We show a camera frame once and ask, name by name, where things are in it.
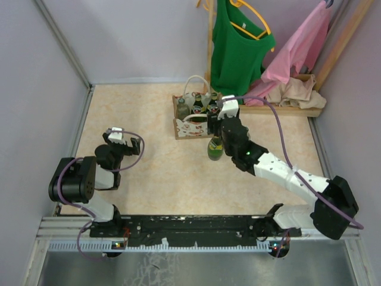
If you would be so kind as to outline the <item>dark green red-label bottle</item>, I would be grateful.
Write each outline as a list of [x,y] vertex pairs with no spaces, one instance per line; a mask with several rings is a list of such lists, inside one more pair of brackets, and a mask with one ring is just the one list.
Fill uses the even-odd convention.
[[219,107],[218,107],[218,93],[216,92],[212,92],[211,93],[211,96],[210,96],[210,101],[207,105],[207,113],[217,113],[219,111]]

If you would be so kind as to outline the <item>green Perrier bottle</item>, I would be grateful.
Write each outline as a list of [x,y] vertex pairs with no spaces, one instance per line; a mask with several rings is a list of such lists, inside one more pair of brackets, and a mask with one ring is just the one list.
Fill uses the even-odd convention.
[[210,160],[219,160],[224,153],[223,143],[219,136],[213,136],[208,143],[207,154]]

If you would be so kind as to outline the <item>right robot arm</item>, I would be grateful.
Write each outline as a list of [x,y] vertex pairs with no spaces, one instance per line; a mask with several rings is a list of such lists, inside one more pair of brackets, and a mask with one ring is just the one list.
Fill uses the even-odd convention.
[[239,170],[272,181],[305,201],[301,206],[282,206],[268,218],[266,229],[270,234],[278,236],[288,228],[312,224],[324,236],[338,240],[354,225],[359,207],[344,178],[328,179],[291,167],[252,142],[239,117],[208,114],[207,128],[221,139],[226,155]]

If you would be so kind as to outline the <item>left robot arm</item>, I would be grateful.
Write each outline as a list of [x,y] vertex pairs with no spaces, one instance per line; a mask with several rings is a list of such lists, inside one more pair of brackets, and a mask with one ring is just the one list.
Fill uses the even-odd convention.
[[122,236],[125,223],[118,208],[101,198],[98,191],[115,191],[121,174],[135,166],[145,149],[143,138],[122,128],[107,129],[104,144],[93,156],[62,158],[49,183],[51,201],[76,207],[90,217],[91,237]]

